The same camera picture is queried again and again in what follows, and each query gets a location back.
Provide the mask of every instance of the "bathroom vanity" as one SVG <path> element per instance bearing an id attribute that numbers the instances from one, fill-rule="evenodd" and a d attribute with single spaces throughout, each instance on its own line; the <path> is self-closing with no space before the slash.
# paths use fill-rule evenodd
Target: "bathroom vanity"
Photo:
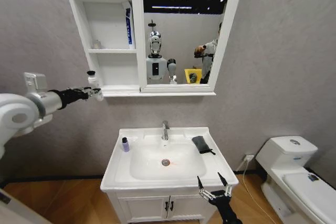
<path id="1" fill-rule="evenodd" d="M 217 172 L 231 185 L 238 180 L 207 127 L 121 129 L 101 190 L 121 223 L 198 219 L 207 223 L 216 207 L 198 194 L 197 176 L 208 191 L 221 190 Z M 192 142 L 203 136 L 216 153 L 200 154 Z M 130 151 L 122 149 L 127 137 Z"/>

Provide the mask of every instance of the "mirror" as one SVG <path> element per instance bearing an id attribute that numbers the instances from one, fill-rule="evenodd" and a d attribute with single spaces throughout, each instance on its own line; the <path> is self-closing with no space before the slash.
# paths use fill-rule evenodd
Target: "mirror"
<path id="1" fill-rule="evenodd" d="M 143 0 L 148 84 L 208 83 L 226 3 Z"/>

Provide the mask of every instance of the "toilet lid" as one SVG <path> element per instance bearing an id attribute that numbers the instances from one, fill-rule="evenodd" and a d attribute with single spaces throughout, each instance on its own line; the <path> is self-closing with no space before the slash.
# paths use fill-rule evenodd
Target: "toilet lid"
<path id="1" fill-rule="evenodd" d="M 336 190 L 313 173 L 287 174 L 284 181 L 322 221 L 336 223 Z"/>

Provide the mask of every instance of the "faucet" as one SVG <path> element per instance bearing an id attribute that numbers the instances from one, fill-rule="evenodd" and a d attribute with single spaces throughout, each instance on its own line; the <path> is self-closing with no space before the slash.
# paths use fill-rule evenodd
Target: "faucet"
<path id="1" fill-rule="evenodd" d="M 168 126 L 168 122 L 167 121 L 163 121 L 162 122 L 162 139 L 163 140 L 168 140 L 168 132 L 167 130 L 169 129 L 169 126 Z"/>

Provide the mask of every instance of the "flush button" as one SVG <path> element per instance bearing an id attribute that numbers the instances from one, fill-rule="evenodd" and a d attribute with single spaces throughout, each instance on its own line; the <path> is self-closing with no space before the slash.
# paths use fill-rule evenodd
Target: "flush button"
<path id="1" fill-rule="evenodd" d="M 319 180 L 319 178 L 317 176 L 315 176 L 314 174 L 309 174 L 308 178 L 313 182 L 316 181 L 316 180 Z"/>
<path id="2" fill-rule="evenodd" d="M 296 140 L 294 140 L 294 139 L 291 139 L 290 142 L 293 143 L 293 144 L 296 144 L 296 145 L 301 145 L 301 144 L 299 143 L 299 141 L 296 141 Z"/>

